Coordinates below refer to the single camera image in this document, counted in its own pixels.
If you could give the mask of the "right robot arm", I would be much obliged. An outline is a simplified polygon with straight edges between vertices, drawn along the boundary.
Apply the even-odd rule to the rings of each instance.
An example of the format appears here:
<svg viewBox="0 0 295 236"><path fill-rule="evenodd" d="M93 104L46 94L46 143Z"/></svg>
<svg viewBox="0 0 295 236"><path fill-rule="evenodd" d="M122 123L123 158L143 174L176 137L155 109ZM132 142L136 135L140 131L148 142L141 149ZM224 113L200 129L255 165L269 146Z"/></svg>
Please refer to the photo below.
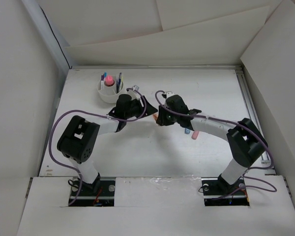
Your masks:
<svg viewBox="0 0 295 236"><path fill-rule="evenodd" d="M199 131L219 138L229 145L232 159L217 178L217 187L223 195L235 192L238 180L268 151L268 144L252 120L230 121L189 109L182 97L171 91L159 90L165 99L159 103L157 124L179 124L182 128Z"/></svg>

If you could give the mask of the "purple capped white marker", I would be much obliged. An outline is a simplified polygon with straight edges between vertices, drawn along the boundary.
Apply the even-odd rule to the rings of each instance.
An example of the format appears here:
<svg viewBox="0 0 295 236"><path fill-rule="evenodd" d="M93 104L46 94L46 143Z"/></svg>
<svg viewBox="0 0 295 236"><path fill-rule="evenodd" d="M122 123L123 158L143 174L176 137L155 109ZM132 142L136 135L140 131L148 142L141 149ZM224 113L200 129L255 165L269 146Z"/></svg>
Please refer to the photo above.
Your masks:
<svg viewBox="0 0 295 236"><path fill-rule="evenodd" d="M101 80L100 80L100 90L102 90L104 88L104 83L105 83L105 80L104 80L104 76L101 76Z"/></svg>

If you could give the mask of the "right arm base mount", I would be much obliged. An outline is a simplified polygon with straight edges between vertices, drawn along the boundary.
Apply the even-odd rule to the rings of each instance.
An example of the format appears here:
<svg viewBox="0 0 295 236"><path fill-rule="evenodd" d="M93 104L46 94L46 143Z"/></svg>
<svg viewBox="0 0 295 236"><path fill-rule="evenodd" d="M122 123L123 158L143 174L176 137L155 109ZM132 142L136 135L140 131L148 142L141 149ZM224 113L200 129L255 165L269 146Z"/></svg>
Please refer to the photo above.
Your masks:
<svg viewBox="0 0 295 236"><path fill-rule="evenodd" d="M240 178L230 188L224 189L219 186L217 177L201 178L201 187L198 192L203 195L204 204L206 207L227 207L227 206L250 206L246 189L241 189L245 184L243 178Z"/></svg>

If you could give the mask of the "pink capped clear bottle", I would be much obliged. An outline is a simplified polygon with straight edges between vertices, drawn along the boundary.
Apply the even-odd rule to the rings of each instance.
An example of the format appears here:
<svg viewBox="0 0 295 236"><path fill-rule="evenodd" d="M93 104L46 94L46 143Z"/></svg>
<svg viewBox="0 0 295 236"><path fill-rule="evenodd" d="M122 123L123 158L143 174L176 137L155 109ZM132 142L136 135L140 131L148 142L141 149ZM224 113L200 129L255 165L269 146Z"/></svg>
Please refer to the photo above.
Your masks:
<svg viewBox="0 0 295 236"><path fill-rule="evenodd" d="M114 84L115 84L115 80L114 80L113 76L111 76L111 75L107 75L107 76L105 77L105 79L104 79L104 85L105 85L106 87L111 87L111 86L113 86Z"/></svg>

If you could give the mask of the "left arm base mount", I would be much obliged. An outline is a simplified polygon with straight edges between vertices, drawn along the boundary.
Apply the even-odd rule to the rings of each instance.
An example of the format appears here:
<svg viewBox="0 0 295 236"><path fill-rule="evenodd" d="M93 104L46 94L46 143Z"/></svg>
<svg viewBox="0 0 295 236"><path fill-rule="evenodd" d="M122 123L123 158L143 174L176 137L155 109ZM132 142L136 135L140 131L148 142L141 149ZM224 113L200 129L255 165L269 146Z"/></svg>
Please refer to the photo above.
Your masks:
<svg viewBox="0 0 295 236"><path fill-rule="evenodd" d="M73 178L68 181L70 196L68 204L70 207L113 207L115 204L115 178L102 178L97 192L82 187L78 193L79 179Z"/></svg>

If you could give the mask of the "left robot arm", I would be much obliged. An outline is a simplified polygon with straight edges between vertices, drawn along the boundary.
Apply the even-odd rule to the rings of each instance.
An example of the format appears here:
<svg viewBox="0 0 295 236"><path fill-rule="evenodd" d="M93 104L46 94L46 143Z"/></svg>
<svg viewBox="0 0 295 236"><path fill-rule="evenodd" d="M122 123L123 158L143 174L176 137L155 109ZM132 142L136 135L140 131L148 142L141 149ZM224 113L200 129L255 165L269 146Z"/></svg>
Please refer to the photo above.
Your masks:
<svg viewBox="0 0 295 236"><path fill-rule="evenodd" d="M94 121L75 115L61 135L57 149L81 173L83 190L94 195L100 188L100 174L93 165L91 153L99 135L121 131L130 118L144 118L157 113L157 109L144 96L133 99L128 94L119 96L116 106L106 117Z"/></svg>

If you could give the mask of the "yellow pen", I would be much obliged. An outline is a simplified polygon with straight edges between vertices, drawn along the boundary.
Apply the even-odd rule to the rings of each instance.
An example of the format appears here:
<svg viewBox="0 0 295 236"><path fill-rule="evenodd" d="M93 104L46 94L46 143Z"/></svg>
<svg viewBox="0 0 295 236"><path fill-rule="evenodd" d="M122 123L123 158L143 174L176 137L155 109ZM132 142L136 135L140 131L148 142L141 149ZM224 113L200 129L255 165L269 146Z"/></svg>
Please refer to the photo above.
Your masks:
<svg viewBox="0 0 295 236"><path fill-rule="evenodd" d="M120 89L123 88L123 73L121 73L121 78L120 78Z"/></svg>

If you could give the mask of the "orange highlighter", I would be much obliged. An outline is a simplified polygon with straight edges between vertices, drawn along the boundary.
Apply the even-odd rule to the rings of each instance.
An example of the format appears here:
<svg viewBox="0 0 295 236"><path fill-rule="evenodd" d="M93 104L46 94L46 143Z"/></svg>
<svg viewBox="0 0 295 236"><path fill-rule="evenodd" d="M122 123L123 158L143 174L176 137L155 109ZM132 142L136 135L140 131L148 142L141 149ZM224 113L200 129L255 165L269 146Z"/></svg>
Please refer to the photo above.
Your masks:
<svg viewBox="0 0 295 236"><path fill-rule="evenodd" d="M154 118L155 121L157 121L157 119L158 119L158 114L153 114L153 118Z"/></svg>

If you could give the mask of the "dark purple pen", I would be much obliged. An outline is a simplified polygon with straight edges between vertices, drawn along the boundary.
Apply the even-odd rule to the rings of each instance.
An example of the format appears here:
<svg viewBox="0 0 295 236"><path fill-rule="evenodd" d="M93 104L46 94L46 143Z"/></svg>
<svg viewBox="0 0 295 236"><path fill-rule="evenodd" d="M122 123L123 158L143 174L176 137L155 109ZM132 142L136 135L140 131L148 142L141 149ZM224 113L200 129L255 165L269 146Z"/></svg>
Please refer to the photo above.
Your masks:
<svg viewBox="0 0 295 236"><path fill-rule="evenodd" d="M116 94L119 92L119 74L116 75Z"/></svg>

